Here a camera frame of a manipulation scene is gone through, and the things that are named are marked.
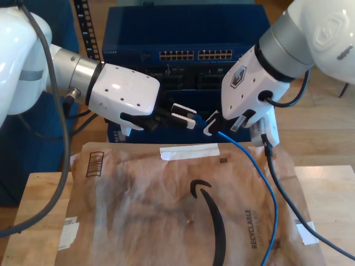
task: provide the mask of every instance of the wooden floor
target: wooden floor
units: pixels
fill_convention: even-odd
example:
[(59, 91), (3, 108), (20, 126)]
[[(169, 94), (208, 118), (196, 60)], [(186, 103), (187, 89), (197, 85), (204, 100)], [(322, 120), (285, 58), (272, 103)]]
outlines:
[[(108, 9), (116, 0), (88, 0), (94, 30), (101, 50)], [(256, 0), (263, 4), (273, 23), (291, 3), (290, 0)], [(80, 33), (75, 19), (75, 27)], [(86, 55), (81, 35), (78, 34), (80, 53)], [(302, 84), (296, 80), (281, 101), (295, 97)], [(276, 109), (281, 146), (293, 157), (296, 166), (352, 165), (355, 166), (355, 88), (350, 86), (343, 98), (338, 98), (343, 82), (336, 81), (313, 68), (310, 83), (301, 101), (292, 108)], [(72, 154), (80, 152), (89, 141), (106, 141), (107, 125), (96, 118), (72, 139)], [(13, 223), (16, 209), (0, 208), (0, 228)], [(7, 240), (0, 239), (0, 261)]]

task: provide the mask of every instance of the black cable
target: black cable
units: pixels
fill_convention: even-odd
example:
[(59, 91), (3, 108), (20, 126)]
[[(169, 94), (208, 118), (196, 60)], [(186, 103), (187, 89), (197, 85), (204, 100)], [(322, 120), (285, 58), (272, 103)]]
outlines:
[(296, 206), (293, 204), (293, 202), (291, 201), (291, 199), (289, 198), (289, 196), (286, 194), (285, 190), (283, 190), (283, 187), (281, 186), (280, 182), (277, 179), (276, 176), (276, 172), (275, 169), (273, 167), (273, 163), (272, 163), (272, 147), (270, 145), (270, 143), (268, 143), (268, 141), (265, 139), (263, 139), (264, 141), (264, 148), (265, 148), (265, 155), (267, 157), (267, 164), (270, 170), (270, 174), (272, 176), (272, 179), (278, 189), (278, 191), (280, 192), (280, 194), (283, 196), (283, 198), (285, 199), (285, 201), (287, 202), (287, 204), (291, 207), (291, 209), (293, 210), (293, 212), (295, 213), (295, 215), (297, 216), (297, 218), (300, 220), (300, 222), (303, 224), (303, 226), (316, 238), (318, 238), (320, 241), (322, 241), (324, 244), (327, 244), (328, 246), (330, 246), (331, 248), (335, 249), (337, 252), (343, 254), (344, 256), (348, 257), (349, 259), (355, 260), (355, 257), (349, 253), (347, 253), (346, 251), (344, 251), (343, 249), (337, 247), (336, 245), (334, 245), (332, 242), (330, 242), (329, 240), (326, 240), (324, 237), (322, 237), (320, 234), (318, 234), (316, 231), (314, 231), (306, 222), (306, 220), (302, 217), (302, 215), (300, 214), (300, 212), (298, 211), (298, 209), (296, 208)]
[[(33, 129), (29, 123), (27, 123), (27, 121), (23, 118), (22, 115), (17, 115), (18, 118), (21, 120), (21, 122), (23, 123), (23, 125), (25, 126), (25, 128), (34, 133), (38, 138), (42, 139), (42, 140), (48, 140), (48, 141), (60, 141), (63, 140), (63, 136), (58, 136), (58, 137), (46, 137), (43, 136), (41, 133), (38, 133), (37, 131), (35, 131), (35, 129)], [(75, 129), (74, 131), (72, 131), (70, 133), (70, 137), (75, 136), (77, 133), (81, 132), (87, 125), (89, 125), (89, 123), (91, 121), (93, 121), (96, 117), (98, 117), (98, 114), (93, 114), (91, 117), (89, 117), (85, 122), (83, 122), (77, 129)]]
[(60, 102), (60, 95), (58, 92), (58, 87), (57, 87), (57, 80), (55, 78), (55, 72), (54, 72), (54, 66), (52, 62), (52, 56), (50, 54), (49, 46), (47, 43), (47, 40), (45, 39), (45, 36), (40, 29), (39, 25), (37, 24), (36, 20), (33, 18), (31, 13), (27, 10), (27, 8), (24, 5), (20, 5), (19, 9), (23, 11), (23, 13), (26, 15), (28, 21), (30, 22), (31, 26), (33, 27), (34, 31), (36, 32), (36, 35), (38, 36), (44, 50), (45, 58), (47, 60), (48, 64), (48, 73), (50, 77), (50, 84), (52, 86), (53, 90), (53, 96), (54, 96), (54, 103), (55, 107), (57, 108), (58, 115), (59, 115), (59, 121), (60, 125), (62, 127), (63, 131), (63, 140), (64, 140), (64, 158), (63, 158), (63, 169), (62, 169), (62, 174), (60, 176), (60, 180), (58, 182), (57, 189), (55, 190), (53, 196), (47, 203), (47, 205), (36, 215), (31, 217), (30, 219), (16, 224), (14, 226), (11, 226), (9, 228), (3, 229), (0, 231), (0, 237), (7, 237), (10, 236), (11, 234), (15, 233), (20, 233), (21, 231), (31, 227), (35, 223), (39, 222), (43, 217), (45, 217), (57, 204), (60, 195), (63, 192), (63, 189), (65, 187), (65, 183), (67, 181), (68, 177), (68, 172), (69, 172), (69, 160), (70, 160), (70, 138), (69, 138), (69, 132), (67, 128), (67, 123), (65, 120), (65, 116), (63, 113), (62, 109), (62, 103)]
[(78, 113), (76, 115), (69, 115), (67, 117), (67, 119), (77, 119), (79, 117), (83, 117), (83, 116), (86, 116), (86, 115), (90, 114), (90, 112), (91, 112), (90, 110), (86, 110), (85, 112), (81, 112), (81, 113)]
[(286, 108), (286, 107), (290, 107), (290, 106), (293, 106), (295, 105), (296, 103), (298, 103), (298, 101), (302, 98), (302, 96), (304, 95), (305, 91), (306, 91), (306, 87), (308, 85), (308, 82), (310, 80), (310, 71), (307, 70), (306, 73), (305, 73), (305, 78), (303, 79), (303, 83), (302, 83), (302, 86), (301, 86), (301, 89), (300, 89), (300, 92), (297, 94), (297, 96), (290, 102), (288, 103), (277, 103), (273, 100), (271, 100), (270, 98), (265, 98), (265, 100), (275, 106), (275, 107), (280, 107), (280, 108)]

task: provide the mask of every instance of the blue network switch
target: blue network switch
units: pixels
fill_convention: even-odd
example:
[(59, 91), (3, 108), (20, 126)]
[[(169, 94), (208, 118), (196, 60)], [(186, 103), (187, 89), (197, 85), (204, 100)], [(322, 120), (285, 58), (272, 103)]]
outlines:
[(235, 62), (269, 26), (256, 4), (111, 7), (102, 52), (120, 65)]

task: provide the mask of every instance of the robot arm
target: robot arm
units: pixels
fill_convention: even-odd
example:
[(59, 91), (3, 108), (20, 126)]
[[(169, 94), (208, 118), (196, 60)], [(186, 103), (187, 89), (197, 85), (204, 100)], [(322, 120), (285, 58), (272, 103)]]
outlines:
[[(33, 15), (51, 43), (48, 24)], [(43, 47), (27, 18), (17, 7), (0, 8), (0, 126), (6, 115), (30, 109), (50, 79)], [(193, 129), (187, 116), (196, 112), (157, 97), (159, 82), (147, 75), (116, 65), (102, 65), (92, 59), (50, 45), (58, 90), (62, 96), (121, 125), (124, 135), (131, 129), (151, 130), (161, 124)]]
[[(351, 0), (294, 1), (226, 74), (222, 114), (214, 114), (207, 121), (205, 133), (215, 134), (223, 125), (232, 131), (239, 126), (258, 127), (262, 117), (274, 121), (273, 106), (264, 98), (278, 101), (290, 82), (314, 63), (327, 75), (355, 83), (354, 10)], [(277, 145), (276, 123), (265, 123), (265, 128), (273, 132), (273, 144)]]
[[(352, 0), (295, 0), (225, 75), (222, 113), (215, 112), (207, 120), (205, 134), (216, 134), (224, 126), (236, 131), (240, 126), (263, 124), (273, 133), (275, 146), (275, 113), (265, 97), (278, 101), (290, 82), (314, 63), (330, 76), (355, 83), (354, 10)], [(48, 25), (35, 18), (50, 43)], [(45, 89), (48, 70), (36, 34), (17, 8), (0, 9), (0, 34), (8, 40), (0, 43), (1, 125), (7, 114), (33, 106)], [(162, 121), (194, 128), (191, 116), (195, 111), (174, 103), (165, 108), (157, 104), (159, 82), (154, 78), (120, 66), (102, 67), (55, 45), (51, 45), (51, 53), (59, 89), (119, 123), (125, 135), (130, 129), (152, 129)]]

